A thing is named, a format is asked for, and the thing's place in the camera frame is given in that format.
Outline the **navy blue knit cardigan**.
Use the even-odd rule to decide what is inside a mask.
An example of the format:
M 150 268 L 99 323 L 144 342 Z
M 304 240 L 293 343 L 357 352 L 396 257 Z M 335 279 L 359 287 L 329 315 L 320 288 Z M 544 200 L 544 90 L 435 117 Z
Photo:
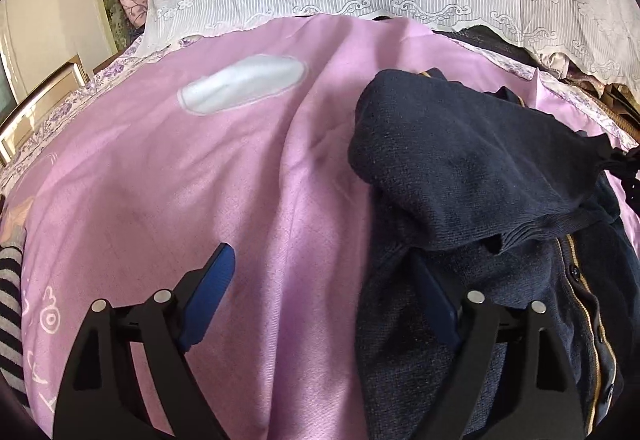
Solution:
M 497 305 L 547 306 L 585 438 L 638 387 L 639 259 L 608 181 L 630 178 L 632 154 L 508 89 L 477 92 L 435 69 L 385 70 L 358 101 L 348 160 L 372 189 L 356 320 L 371 438 L 417 439 L 454 362 L 422 312 L 418 259 Z M 485 426 L 505 352 L 494 350 L 465 439 Z

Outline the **striped black white garment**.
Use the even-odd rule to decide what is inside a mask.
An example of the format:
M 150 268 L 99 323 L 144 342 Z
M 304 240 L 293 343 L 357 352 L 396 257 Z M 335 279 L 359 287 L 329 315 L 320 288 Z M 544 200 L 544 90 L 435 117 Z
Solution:
M 30 411 L 25 386 L 22 343 L 21 277 L 26 230 L 14 226 L 1 243 L 0 260 L 0 356 L 1 375 L 18 402 Z

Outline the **pink purple bed blanket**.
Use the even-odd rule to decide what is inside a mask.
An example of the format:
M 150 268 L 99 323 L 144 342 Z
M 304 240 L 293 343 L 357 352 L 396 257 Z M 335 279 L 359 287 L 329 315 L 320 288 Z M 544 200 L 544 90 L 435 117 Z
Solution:
M 348 148 L 385 70 L 508 89 L 577 133 L 613 124 L 406 19 L 314 16 L 202 38 L 82 110 L 17 182 L 26 220 L 23 344 L 51 430 L 91 301 L 132 304 L 221 242 L 236 270 L 188 360 L 235 439 L 373 439 L 356 360 L 372 189 Z

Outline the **brown woven mat pile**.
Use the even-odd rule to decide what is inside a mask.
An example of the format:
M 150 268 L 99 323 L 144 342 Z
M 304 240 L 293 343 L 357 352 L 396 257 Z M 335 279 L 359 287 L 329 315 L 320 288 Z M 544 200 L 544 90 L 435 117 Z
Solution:
M 597 99 L 605 107 L 614 122 L 635 141 L 639 141 L 639 104 L 630 90 L 622 84 L 608 84 L 577 69 L 570 69 L 564 82 L 577 86 Z

